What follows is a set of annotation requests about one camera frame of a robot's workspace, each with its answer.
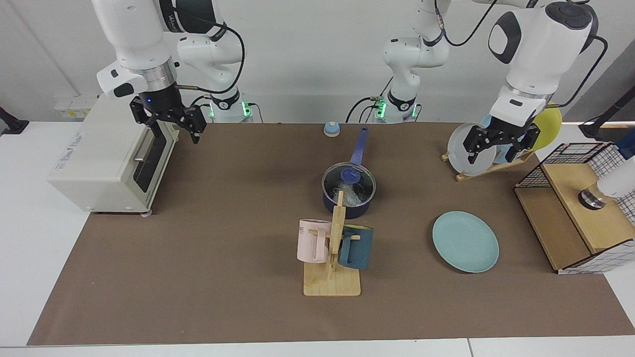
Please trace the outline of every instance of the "wooden base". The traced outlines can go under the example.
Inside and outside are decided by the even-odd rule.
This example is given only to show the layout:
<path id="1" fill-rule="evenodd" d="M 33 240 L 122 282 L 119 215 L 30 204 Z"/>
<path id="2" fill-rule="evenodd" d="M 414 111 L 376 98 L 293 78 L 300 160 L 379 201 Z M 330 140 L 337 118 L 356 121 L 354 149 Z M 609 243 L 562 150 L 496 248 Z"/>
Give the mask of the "wooden base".
<path id="1" fill-rule="evenodd" d="M 474 179 L 476 177 L 480 177 L 480 176 L 484 176 L 487 175 L 489 173 L 492 172 L 496 172 L 496 171 L 500 171 L 506 168 L 510 168 L 510 167 L 514 167 L 516 165 L 520 165 L 525 163 L 525 161 L 529 160 L 529 158 L 534 155 L 533 151 L 529 151 L 526 152 L 522 155 L 520 155 L 517 159 L 515 159 L 514 161 L 510 162 L 510 163 L 504 163 L 504 164 L 492 164 L 490 166 L 489 169 L 487 169 L 487 171 L 483 172 L 480 175 L 476 175 L 476 176 L 466 176 L 463 173 L 459 173 L 456 177 L 457 182 L 463 182 L 463 181 L 467 181 L 469 179 Z M 446 152 L 445 154 L 441 155 L 441 160 L 442 161 L 449 161 L 450 158 L 448 157 L 448 153 Z"/>
<path id="2" fill-rule="evenodd" d="M 341 266 L 337 262 L 329 271 L 328 263 L 304 263 L 305 296 L 359 296 L 359 270 Z"/>

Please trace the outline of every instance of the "white wall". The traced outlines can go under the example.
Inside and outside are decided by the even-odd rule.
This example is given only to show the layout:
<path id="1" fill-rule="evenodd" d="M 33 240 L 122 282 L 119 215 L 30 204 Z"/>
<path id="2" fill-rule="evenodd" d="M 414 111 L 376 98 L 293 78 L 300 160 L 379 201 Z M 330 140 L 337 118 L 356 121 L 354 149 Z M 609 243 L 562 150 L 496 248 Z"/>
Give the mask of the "white wall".
<path id="1" fill-rule="evenodd" d="M 38 118 L 53 119 L 52 111 L 41 115 L 50 107 L 49 98 L 53 95 L 68 93 L 69 87 L 77 88 L 81 94 L 99 92 L 95 73 L 115 56 L 90 1 L 0 0 L 3 2 L 15 6 L 50 54 L 50 60 L 26 54 L 34 50 L 23 48 L 15 40 L 24 33 L 9 31 L 10 41 L 5 40 L 7 31 L 3 27 L 0 79 L 4 89 L 0 92 L 0 105 L 17 115 L 29 113 L 31 119 L 37 119 L 30 106 L 40 101 Z M 261 104 L 267 121 L 343 120 L 356 99 L 378 94 L 390 78 L 390 69 L 382 61 L 384 43 L 393 37 L 414 36 L 411 20 L 415 0 L 217 2 L 227 23 L 243 35 L 248 46 L 240 87 L 249 99 Z M 610 49 L 586 87 L 635 39 L 635 1 L 592 0 L 591 4 L 600 18 L 599 33 L 609 40 Z M 485 9 L 483 4 L 455 0 L 446 16 L 450 38 L 463 39 Z M 509 9 L 497 6 L 470 43 L 452 49 L 446 65 L 419 70 L 419 100 L 423 102 L 426 120 L 474 121 L 489 111 L 504 83 L 507 67 L 491 56 L 486 38 L 498 16 Z M 2 16 L 13 17 L 11 13 Z M 173 49 L 179 37 L 166 35 Z M 600 49 L 599 44 L 594 44 L 579 57 L 561 83 L 554 97 L 557 101 L 570 96 Z M 54 62 L 67 76 L 67 83 L 53 71 Z M 6 89 L 4 83 L 9 83 L 11 89 Z M 179 68 L 179 83 L 204 85 L 196 72 L 186 66 Z M 195 95 L 188 93 L 185 98 Z"/>

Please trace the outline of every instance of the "pot handle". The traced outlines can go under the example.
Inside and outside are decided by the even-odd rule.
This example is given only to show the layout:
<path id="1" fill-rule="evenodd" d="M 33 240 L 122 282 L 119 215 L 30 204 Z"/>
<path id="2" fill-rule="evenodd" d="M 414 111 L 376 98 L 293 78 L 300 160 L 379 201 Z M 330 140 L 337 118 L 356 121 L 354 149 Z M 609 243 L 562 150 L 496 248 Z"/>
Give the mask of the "pot handle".
<path id="1" fill-rule="evenodd" d="M 351 156 L 351 163 L 361 165 L 362 157 L 364 156 L 364 147 L 366 146 L 366 139 L 368 138 L 368 127 L 362 127 L 359 132 L 358 142 L 355 145 L 355 151 Z"/>

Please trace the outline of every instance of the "mug handle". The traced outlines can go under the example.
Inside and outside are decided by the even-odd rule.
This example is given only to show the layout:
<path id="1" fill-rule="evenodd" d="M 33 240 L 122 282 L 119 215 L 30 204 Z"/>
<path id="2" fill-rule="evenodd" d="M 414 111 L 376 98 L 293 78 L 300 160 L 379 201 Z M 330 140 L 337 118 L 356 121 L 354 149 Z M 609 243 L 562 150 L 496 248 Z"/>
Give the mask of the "mug handle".
<path id="1" fill-rule="evenodd" d="M 350 253 L 351 253 L 351 237 L 349 236 L 349 237 L 345 237 L 342 240 L 342 249 L 340 249 L 340 257 L 346 260 L 346 264 L 351 263 L 349 261 Z"/>
<path id="2" fill-rule="evenodd" d="M 326 245 L 326 231 L 322 228 L 317 229 L 317 244 L 316 244 L 316 253 L 313 256 L 314 260 L 318 259 L 318 251 L 320 247 Z"/>

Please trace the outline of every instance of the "light blue plate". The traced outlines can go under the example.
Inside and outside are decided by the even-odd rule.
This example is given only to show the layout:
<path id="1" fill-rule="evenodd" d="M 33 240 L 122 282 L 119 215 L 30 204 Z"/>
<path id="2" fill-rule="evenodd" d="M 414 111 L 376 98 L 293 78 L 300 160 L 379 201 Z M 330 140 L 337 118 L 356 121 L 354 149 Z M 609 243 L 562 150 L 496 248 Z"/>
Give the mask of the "light blue plate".
<path id="1" fill-rule="evenodd" d="M 440 216 L 432 228 L 436 250 L 449 265 L 481 273 L 498 260 L 498 241 L 490 227 L 475 215 L 454 211 Z"/>

